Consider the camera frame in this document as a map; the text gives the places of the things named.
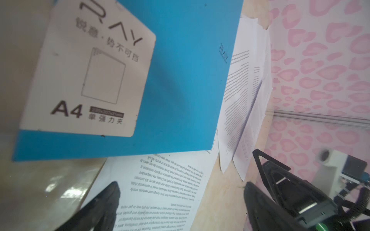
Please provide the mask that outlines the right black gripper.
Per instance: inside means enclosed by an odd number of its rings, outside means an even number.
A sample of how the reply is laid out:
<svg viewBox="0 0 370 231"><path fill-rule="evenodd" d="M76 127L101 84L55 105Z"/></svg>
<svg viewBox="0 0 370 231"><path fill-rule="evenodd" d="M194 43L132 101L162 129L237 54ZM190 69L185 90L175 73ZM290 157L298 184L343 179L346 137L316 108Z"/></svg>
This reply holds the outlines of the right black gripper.
<svg viewBox="0 0 370 231"><path fill-rule="evenodd" d="M312 228L337 215L334 201L308 181L290 173L290 167L259 149L252 155L274 201L303 227Z"/></svg>

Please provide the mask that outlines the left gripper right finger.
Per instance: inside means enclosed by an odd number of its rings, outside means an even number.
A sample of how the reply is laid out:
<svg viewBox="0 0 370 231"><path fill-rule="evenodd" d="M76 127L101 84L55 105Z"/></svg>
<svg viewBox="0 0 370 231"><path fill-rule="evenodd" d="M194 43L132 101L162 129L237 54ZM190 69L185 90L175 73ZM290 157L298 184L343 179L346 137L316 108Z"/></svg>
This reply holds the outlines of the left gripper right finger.
<svg viewBox="0 0 370 231"><path fill-rule="evenodd" d="M247 182L245 185L244 201L254 231L306 230L252 182Z"/></svg>

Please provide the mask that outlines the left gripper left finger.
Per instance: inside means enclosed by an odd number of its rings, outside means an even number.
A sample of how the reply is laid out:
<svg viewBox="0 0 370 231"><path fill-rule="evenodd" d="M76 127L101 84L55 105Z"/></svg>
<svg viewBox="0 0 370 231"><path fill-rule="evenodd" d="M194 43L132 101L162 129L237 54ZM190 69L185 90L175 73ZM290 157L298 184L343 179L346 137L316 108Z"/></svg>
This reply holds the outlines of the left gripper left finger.
<svg viewBox="0 0 370 231"><path fill-rule="evenodd" d="M112 231L119 206L120 189L112 182L57 231Z"/></svg>

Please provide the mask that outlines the blue A4 clip folder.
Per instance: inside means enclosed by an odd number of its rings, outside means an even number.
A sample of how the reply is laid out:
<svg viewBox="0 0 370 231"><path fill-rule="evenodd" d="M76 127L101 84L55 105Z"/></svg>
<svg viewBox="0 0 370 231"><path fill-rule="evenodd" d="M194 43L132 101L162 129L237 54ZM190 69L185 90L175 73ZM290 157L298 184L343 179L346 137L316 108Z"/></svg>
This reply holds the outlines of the blue A4 clip folder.
<svg viewBox="0 0 370 231"><path fill-rule="evenodd" d="M242 1L55 1L14 161L210 150Z"/></svg>

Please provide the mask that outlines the aluminium frame diagonal bar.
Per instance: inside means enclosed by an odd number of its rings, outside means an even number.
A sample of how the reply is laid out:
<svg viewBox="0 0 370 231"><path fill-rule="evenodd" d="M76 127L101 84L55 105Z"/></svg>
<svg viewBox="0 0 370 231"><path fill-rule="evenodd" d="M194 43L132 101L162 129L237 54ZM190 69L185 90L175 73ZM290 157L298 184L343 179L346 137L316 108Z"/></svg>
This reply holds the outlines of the aluminium frame diagonal bar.
<svg viewBox="0 0 370 231"><path fill-rule="evenodd" d="M342 116L328 116L320 114L310 114L283 110L274 110L274 116L287 119L297 119L303 121L326 123L337 126L347 126L361 129L370 129L369 119L350 118Z"/></svg>

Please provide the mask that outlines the printed sheet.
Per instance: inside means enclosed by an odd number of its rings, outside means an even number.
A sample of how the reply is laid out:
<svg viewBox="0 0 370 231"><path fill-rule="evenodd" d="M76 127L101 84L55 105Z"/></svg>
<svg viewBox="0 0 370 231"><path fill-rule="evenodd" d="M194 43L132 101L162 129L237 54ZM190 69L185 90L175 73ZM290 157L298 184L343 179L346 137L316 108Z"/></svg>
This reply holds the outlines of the printed sheet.
<svg viewBox="0 0 370 231"><path fill-rule="evenodd" d="M252 152L266 116L272 92L270 32L258 24L257 19L240 19L241 45L250 51L250 73L247 93L251 99L247 104L246 124L233 156L235 168L244 181L252 159Z"/></svg>
<svg viewBox="0 0 370 231"><path fill-rule="evenodd" d="M266 36L259 39L259 32L264 29L257 19L240 18L217 126L222 172L236 152L262 81L259 46Z"/></svg>
<svg viewBox="0 0 370 231"><path fill-rule="evenodd" d="M89 190L91 201L111 182L120 190L116 231L188 231L219 154L209 151L110 157Z"/></svg>

